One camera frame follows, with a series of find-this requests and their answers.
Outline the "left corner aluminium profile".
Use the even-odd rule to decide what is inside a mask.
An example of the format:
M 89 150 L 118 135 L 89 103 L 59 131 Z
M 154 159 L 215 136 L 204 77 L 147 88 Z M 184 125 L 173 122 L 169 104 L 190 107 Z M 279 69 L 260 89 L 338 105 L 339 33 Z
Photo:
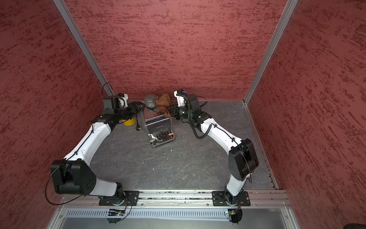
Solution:
M 99 67 L 94 55 L 92 54 L 90 48 L 87 45 L 82 33 L 80 32 L 75 20 L 73 19 L 65 1 L 61 0 L 53 0 L 57 10 L 59 11 L 60 15 L 64 19 L 66 25 L 68 26 L 71 34 L 73 35 L 74 39 L 78 43 L 80 49 L 82 50 L 85 58 L 87 59 L 89 65 L 93 69 L 96 77 L 98 78 L 99 82 L 102 84 L 102 89 L 108 95 L 115 95 L 111 85 L 108 83 L 106 77 L 104 76 L 101 68 Z

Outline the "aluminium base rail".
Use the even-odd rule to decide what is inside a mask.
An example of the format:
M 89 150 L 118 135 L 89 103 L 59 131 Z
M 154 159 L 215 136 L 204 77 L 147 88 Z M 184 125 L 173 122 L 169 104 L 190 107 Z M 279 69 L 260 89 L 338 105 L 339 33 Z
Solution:
M 128 206 L 102 206 L 96 197 L 78 198 L 59 206 L 51 222 L 65 218 L 227 220 L 240 210 L 243 215 L 249 210 L 279 210 L 286 223 L 295 218 L 284 190 L 248 190 L 236 204 L 228 204 L 223 192 L 212 190 L 140 190 L 127 195 Z

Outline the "right corner aluminium profile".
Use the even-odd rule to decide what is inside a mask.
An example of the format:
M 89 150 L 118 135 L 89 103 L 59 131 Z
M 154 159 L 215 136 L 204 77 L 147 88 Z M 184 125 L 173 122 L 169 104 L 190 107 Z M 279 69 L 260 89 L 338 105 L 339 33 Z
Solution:
M 244 105 L 245 106 L 248 106 L 249 105 L 249 102 L 250 102 L 250 99 L 251 97 L 253 96 L 254 94 L 254 91 L 277 47 L 277 44 L 278 42 L 280 41 L 281 39 L 281 36 L 295 10 L 295 7 L 296 5 L 298 4 L 298 0 L 288 0 L 286 5 L 285 5 L 285 8 L 283 10 L 283 13 L 278 21 L 278 24 L 275 28 L 275 31 L 271 37 L 271 40 L 269 42 L 269 45 L 266 49 L 266 52 L 263 56 L 263 59 L 258 67 L 258 70 L 254 76 L 254 79 L 253 79 L 253 82 L 244 98 Z

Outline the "corner aluminium profile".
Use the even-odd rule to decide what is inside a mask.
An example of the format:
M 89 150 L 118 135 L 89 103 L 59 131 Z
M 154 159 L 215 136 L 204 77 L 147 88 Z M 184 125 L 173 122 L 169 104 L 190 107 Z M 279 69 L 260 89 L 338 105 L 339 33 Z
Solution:
M 89 65 L 93 69 L 96 77 L 98 78 L 99 82 L 102 84 L 102 89 L 108 95 L 115 95 L 111 85 L 108 83 L 106 77 L 104 76 L 101 68 L 99 67 L 94 55 L 92 54 L 90 48 L 87 45 L 82 33 L 80 32 L 75 20 L 73 19 L 65 1 L 61 0 L 53 0 L 57 10 L 59 11 L 60 15 L 64 19 L 66 25 L 68 26 L 71 34 L 73 35 L 74 39 L 78 43 L 80 49 L 82 50 L 85 58 L 87 59 Z
M 254 76 L 254 79 L 253 79 L 253 82 L 244 98 L 244 105 L 245 106 L 248 106 L 249 105 L 249 102 L 250 102 L 250 99 L 251 97 L 253 96 L 254 94 L 254 91 L 277 47 L 277 44 L 278 42 L 280 41 L 281 39 L 281 36 L 295 10 L 295 7 L 296 5 L 298 4 L 298 0 L 288 0 L 286 5 L 285 5 L 285 8 L 283 10 L 283 13 L 278 21 L 278 24 L 275 28 L 275 31 L 271 37 L 271 40 L 269 42 L 269 45 L 266 49 L 266 52 L 263 56 L 263 59 L 258 67 L 258 70 Z

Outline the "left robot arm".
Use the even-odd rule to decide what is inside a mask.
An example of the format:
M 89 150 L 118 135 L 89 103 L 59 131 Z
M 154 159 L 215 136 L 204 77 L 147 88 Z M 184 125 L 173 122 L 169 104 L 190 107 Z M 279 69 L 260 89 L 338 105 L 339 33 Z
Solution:
M 103 112 L 91 122 L 87 134 L 62 160 L 54 160 L 50 166 L 49 181 L 57 194 L 96 196 L 101 206 L 136 206 L 138 191 L 124 192 L 119 182 L 98 178 L 90 163 L 107 136 L 119 124 L 136 117 L 144 103 L 131 102 L 121 96 L 104 98 Z

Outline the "silver coffee machine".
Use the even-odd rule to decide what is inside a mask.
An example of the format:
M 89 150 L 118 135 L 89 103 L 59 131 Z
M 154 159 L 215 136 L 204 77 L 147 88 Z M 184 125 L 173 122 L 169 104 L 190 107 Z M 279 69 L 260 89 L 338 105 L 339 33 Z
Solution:
M 144 98 L 144 110 L 138 114 L 142 121 L 142 129 L 149 137 L 149 142 L 153 148 L 167 144 L 175 140 L 172 122 L 170 118 L 158 110 L 155 105 L 156 96 L 149 94 Z

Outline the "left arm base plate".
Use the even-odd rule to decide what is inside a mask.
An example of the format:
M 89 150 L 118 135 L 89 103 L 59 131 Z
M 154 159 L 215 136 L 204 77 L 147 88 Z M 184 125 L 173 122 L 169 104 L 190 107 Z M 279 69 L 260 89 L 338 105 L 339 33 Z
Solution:
M 139 198 L 139 191 L 124 191 L 122 197 L 99 197 L 99 206 L 136 206 Z

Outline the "brown cloth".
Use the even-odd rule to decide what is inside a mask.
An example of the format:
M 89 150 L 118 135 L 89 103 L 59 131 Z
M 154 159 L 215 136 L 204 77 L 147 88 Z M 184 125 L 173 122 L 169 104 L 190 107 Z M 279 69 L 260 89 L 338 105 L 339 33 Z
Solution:
M 158 110 L 164 114 L 164 117 L 172 118 L 171 113 L 168 110 L 168 107 L 171 105 L 171 100 L 167 92 L 161 93 L 154 102 Z

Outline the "yellow metal pen bucket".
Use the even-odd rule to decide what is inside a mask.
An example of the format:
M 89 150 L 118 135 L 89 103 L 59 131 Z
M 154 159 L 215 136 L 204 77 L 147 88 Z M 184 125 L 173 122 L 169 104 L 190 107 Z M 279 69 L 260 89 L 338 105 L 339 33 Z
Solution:
M 135 122 L 136 122 L 136 118 L 132 117 L 128 120 L 122 120 L 121 124 L 123 124 L 125 126 L 132 126 Z

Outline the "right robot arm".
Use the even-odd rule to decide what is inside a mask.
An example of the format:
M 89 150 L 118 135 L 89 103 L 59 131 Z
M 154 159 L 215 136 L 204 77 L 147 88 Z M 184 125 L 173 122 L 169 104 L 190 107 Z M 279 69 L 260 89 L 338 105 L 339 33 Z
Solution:
M 231 174 L 224 189 L 224 200 L 228 205 L 240 202 L 246 182 L 252 181 L 252 173 L 259 161 L 250 139 L 241 139 L 220 126 L 208 113 L 200 108 L 193 110 L 192 105 L 170 106 L 170 115 L 177 120 L 186 120 L 197 139 L 209 136 L 228 155 L 228 169 Z

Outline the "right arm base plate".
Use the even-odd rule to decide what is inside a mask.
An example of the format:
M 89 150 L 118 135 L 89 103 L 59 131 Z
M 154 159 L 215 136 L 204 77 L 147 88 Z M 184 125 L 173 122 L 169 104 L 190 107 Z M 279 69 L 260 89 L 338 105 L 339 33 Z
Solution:
M 213 191 L 212 192 L 213 205 L 239 207 L 251 206 L 249 194 L 246 191 L 241 191 L 237 196 L 232 196 L 228 191 Z

